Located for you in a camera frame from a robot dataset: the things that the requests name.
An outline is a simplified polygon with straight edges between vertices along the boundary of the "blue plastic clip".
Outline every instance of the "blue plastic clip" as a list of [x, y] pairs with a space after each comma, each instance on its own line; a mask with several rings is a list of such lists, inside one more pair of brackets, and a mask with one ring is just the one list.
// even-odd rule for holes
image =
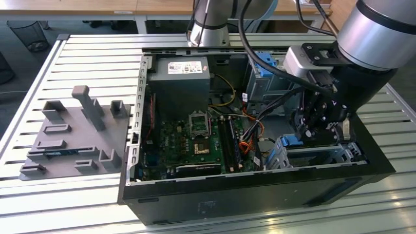
[[[260, 57], [260, 59], [267, 62], [268, 65], [271, 65], [272, 67], [276, 67], [277, 66], [277, 62], [276, 60], [272, 58], [271, 54], [269, 53], [265, 53], [265, 52], [256, 52], [257, 56]], [[260, 76], [263, 78], [267, 78], [267, 77], [272, 77], [273, 76], [273, 73], [271, 73], [269, 71], [267, 71], [259, 64], [256, 64], [256, 68], [257, 68], [257, 71], [260, 73]]]
[[281, 137], [281, 143], [284, 146], [303, 145], [304, 143], [297, 140], [295, 135], [285, 135]]

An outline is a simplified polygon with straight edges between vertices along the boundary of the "red wire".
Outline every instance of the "red wire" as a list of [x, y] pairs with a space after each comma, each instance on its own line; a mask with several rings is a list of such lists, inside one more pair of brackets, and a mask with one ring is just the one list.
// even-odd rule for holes
[[151, 127], [149, 127], [149, 131], [148, 134], [145, 136], [145, 140], [148, 140], [151, 132], [152, 132], [152, 126], [153, 126], [153, 111], [152, 111], [152, 106], [153, 106], [153, 96], [151, 96]]

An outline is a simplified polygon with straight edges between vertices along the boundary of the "silver robot arm segment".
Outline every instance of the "silver robot arm segment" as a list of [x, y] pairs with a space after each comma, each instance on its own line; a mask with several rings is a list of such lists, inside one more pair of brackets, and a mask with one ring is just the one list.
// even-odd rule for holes
[[[195, 23], [189, 46], [229, 46], [227, 22], [240, 16], [247, 0], [196, 0]], [[255, 0], [245, 13], [247, 20], [268, 18], [277, 0]]]

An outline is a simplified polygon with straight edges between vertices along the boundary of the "wooden desk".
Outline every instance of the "wooden desk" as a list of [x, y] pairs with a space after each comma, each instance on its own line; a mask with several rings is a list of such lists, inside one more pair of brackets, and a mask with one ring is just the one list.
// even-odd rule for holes
[[5, 20], [133, 20], [137, 0], [0, 0]]
[[[137, 0], [137, 15], [191, 15], [193, 0]], [[316, 15], [315, 7], [303, 8], [303, 15]], [[293, 0], [279, 0], [275, 15], [296, 15]]]
[[[147, 20], [188, 20], [192, 15], [192, 2], [193, 0], [137, 0], [135, 20], [139, 33], [147, 33]], [[321, 27], [324, 20], [315, 7], [304, 7], [303, 16], [305, 20], [313, 21], [313, 27]], [[299, 20], [293, 0], [279, 0], [275, 14], [268, 20]]]

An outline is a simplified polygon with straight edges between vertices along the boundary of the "metal slat table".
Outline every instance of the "metal slat table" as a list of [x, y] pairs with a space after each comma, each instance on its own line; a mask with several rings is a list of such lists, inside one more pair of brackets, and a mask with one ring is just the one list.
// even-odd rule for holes
[[[319, 35], [249, 35], [252, 45], [331, 42]], [[232, 35], [233, 46], [241, 45]], [[35, 181], [17, 179], [36, 139], [47, 100], [79, 106], [73, 85], [88, 85], [101, 105], [133, 108], [143, 47], [185, 46], [184, 35], [72, 35], [57, 40], [0, 141], [0, 233], [407, 233], [416, 231], [416, 115], [387, 85], [359, 110], [397, 170], [331, 205], [144, 226], [116, 204], [120, 174]]]

